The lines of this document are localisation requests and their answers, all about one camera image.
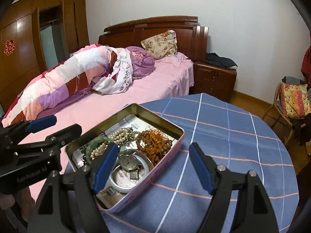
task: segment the watch face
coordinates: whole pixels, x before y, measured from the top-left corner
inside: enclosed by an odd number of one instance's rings
[[[119,158],[121,167],[126,171],[133,171],[138,167],[138,161],[135,156],[124,155]]]

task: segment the nightstand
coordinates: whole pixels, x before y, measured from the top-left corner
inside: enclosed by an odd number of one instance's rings
[[[193,71],[194,86],[190,89],[190,93],[207,93],[227,103],[230,101],[237,74],[236,70],[195,61]]]

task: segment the purple blanket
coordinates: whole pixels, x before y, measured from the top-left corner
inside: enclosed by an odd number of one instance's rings
[[[151,74],[155,66],[152,55],[138,46],[129,46],[127,49],[133,65],[133,79],[141,79]]]

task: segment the wooden floor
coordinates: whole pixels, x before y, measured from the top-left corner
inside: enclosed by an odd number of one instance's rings
[[[260,118],[262,118],[262,116],[270,106],[269,103],[239,92],[233,93],[230,103],[246,111],[249,111],[254,115],[257,115]],[[278,112],[273,110],[269,113],[269,115],[275,118],[279,117]],[[266,117],[264,121],[269,126],[274,123],[274,120],[270,117]],[[289,130],[284,129],[283,125],[280,123],[277,123],[275,125],[273,131],[282,142],[284,142],[284,135],[288,136],[289,134]],[[293,161],[293,165],[297,175],[311,161],[311,157],[308,157],[305,147],[299,146],[298,141],[295,141],[294,139],[288,146],[288,152]]]

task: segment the plaid tablecloth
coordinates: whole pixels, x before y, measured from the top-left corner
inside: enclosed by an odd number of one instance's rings
[[[211,201],[189,159],[197,142],[217,164],[231,171],[255,170],[285,233],[298,204],[296,175],[276,134],[257,116],[207,94],[161,99],[144,107],[182,127],[185,140],[172,163],[140,197],[116,214],[103,213],[111,233],[196,232]],[[229,232],[237,191],[231,197],[222,232]]]

